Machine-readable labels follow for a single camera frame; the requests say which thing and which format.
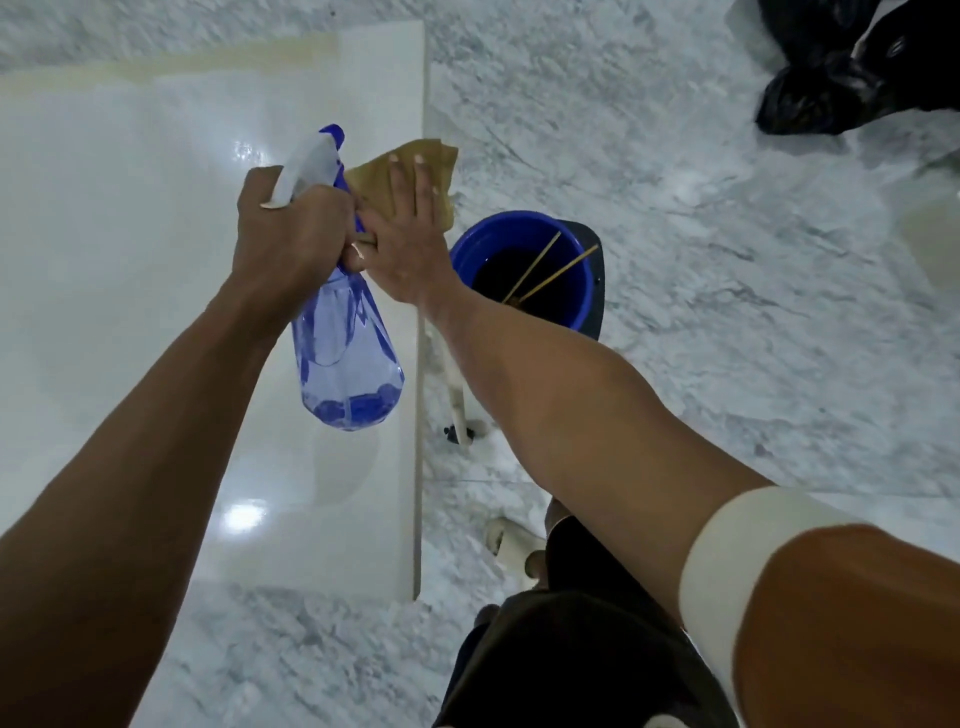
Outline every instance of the hand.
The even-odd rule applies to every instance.
[[[362,199],[357,214],[367,231],[376,236],[376,245],[353,243],[344,262],[350,270],[366,270],[391,298],[423,307],[436,289],[458,282],[450,263],[444,234],[437,227],[437,192],[430,168],[417,156],[416,181],[410,184],[396,157],[391,159],[390,183],[394,192],[393,220],[383,216]]]
[[[261,207],[280,169],[255,167],[247,173],[237,200],[230,278],[282,329],[333,273],[355,230],[353,199],[334,187],[318,184],[287,207]]]

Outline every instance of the black pants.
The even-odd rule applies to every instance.
[[[737,726],[685,632],[576,519],[551,531],[546,569],[547,591],[511,597],[467,635],[437,725],[642,726],[668,714]]]

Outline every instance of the bamboo skewer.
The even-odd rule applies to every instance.
[[[588,251],[585,251],[584,253],[580,253],[579,255],[577,255],[575,258],[573,258],[573,260],[571,260],[569,263],[567,263],[563,268],[561,268],[559,271],[557,271],[555,274],[553,274],[550,278],[548,278],[547,280],[545,280],[545,281],[543,281],[543,282],[541,282],[541,283],[538,283],[538,284],[535,285],[531,290],[527,291],[527,292],[524,293],[522,296],[520,296],[520,298],[519,298],[519,299],[517,300],[517,302],[516,302],[516,305],[519,306],[521,303],[523,303],[524,301],[526,301],[527,299],[529,299],[531,296],[533,296],[535,293],[537,293],[537,291],[539,291],[544,285],[546,285],[547,283],[549,283],[549,282],[550,282],[551,280],[553,280],[553,279],[559,278],[561,274],[566,273],[568,270],[570,270],[570,268],[572,268],[573,266],[575,266],[577,263],[579,263],[581,260],[583,260],[585,257],[587,257],[588,255],[590,255],[591,253],[593,253],[593,251],[595,251],[595,250],[596,250],[597,248],[599,248],[599,247],[600,247],[599,245],[594,245],[594,246],[593,246],[592,248],[590,248]]]
[[[529,275],[533,272],[534,268],[537,267],[537,263],[539,263],[541,260],[543,260],[543,257],[547,254],[547,251],[549,251],[550,248],[553,247],[553,244],[556,243],[559,239],[560,239],[560,232],[558,231],[557,234],[553,236],[553,239],[550,240],[550,242],[546,244],[546,248],[544,248],[543,250],[541,250],[541,251],[540,251],[540,254],[539,254],[539,255],[534,259],[534,261],[530,264],[530,267],[527,268],[527,272],[524,273],[522,276],[520,276],[520,280],[518,280],[516,283],[514,283],[514,287],[510,289],[510,293],[508,293],[506,296],[503,297],[503,301],[501,301],[501,303],[506,303],[507,301],[510,300],[510,297],[513,296],[514,293],[516,293],[516,290],[520,287],[520,285],[521,285],[525,280],[527,280],[527,276],[529,276]]]

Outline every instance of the transparent blue bottle body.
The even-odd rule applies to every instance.
[[[321,132],[332,133],[340,148],[339,127]],[[343,166],[335,186],[347,189]],[[403,370],[361,275],[337,266],[294,320],[293,333],[303,405],[321,422],[356,430],[383,422],[393,411]]]

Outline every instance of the black garbage bag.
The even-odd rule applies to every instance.
[[[816,68],[828,54],[853,48],[870,27],[880,0],[759,0],[759,4],[763,24],[790,65]]]
[[[849,52],[817,68],[784,68],[763,92],[756,125],[768,134],[839,134],[909,108]]]
[[[763,92],[757,126],[770,134],[839,134],[895,111],[960,109],[960,3],[909,0],[854,51],[784,68]]]

